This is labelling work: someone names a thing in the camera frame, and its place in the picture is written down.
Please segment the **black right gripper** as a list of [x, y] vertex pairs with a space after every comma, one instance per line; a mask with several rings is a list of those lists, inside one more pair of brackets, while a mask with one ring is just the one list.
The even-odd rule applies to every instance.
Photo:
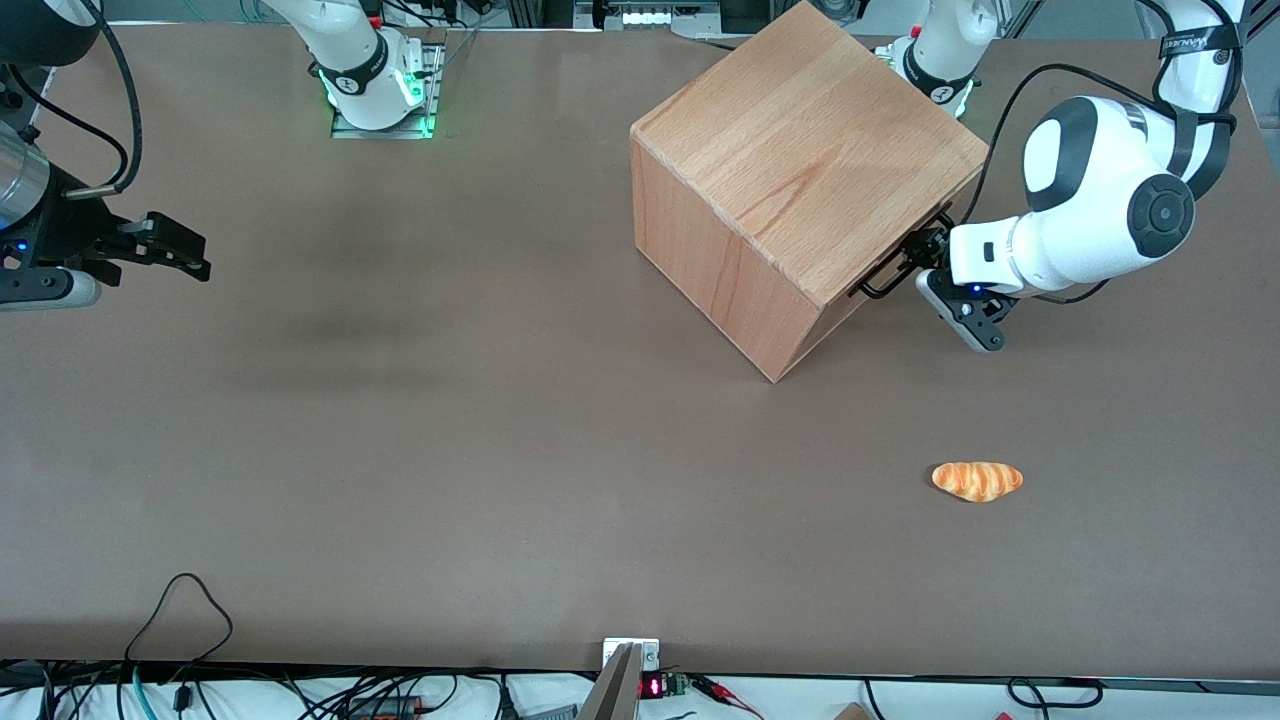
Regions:
[[100, 284], [122, 284], [118, 263], [177, 269], [207, 282], [206, 240], [160, 211], [147, 211], [136, 222], [110, 211], [104, 199], [67, 199], [65, 192], [87, 186], [60, 168], [52, 168], [38, 205], [38, 265], [95, 272]]

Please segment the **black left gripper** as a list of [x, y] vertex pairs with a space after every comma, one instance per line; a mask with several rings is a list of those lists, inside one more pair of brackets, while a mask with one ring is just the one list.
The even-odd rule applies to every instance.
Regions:
[[951, 225], [929, 225], [909, 234], [900, 249], [902, 256], [902, 278], [910, 278], [920, 270], [950, 269]]

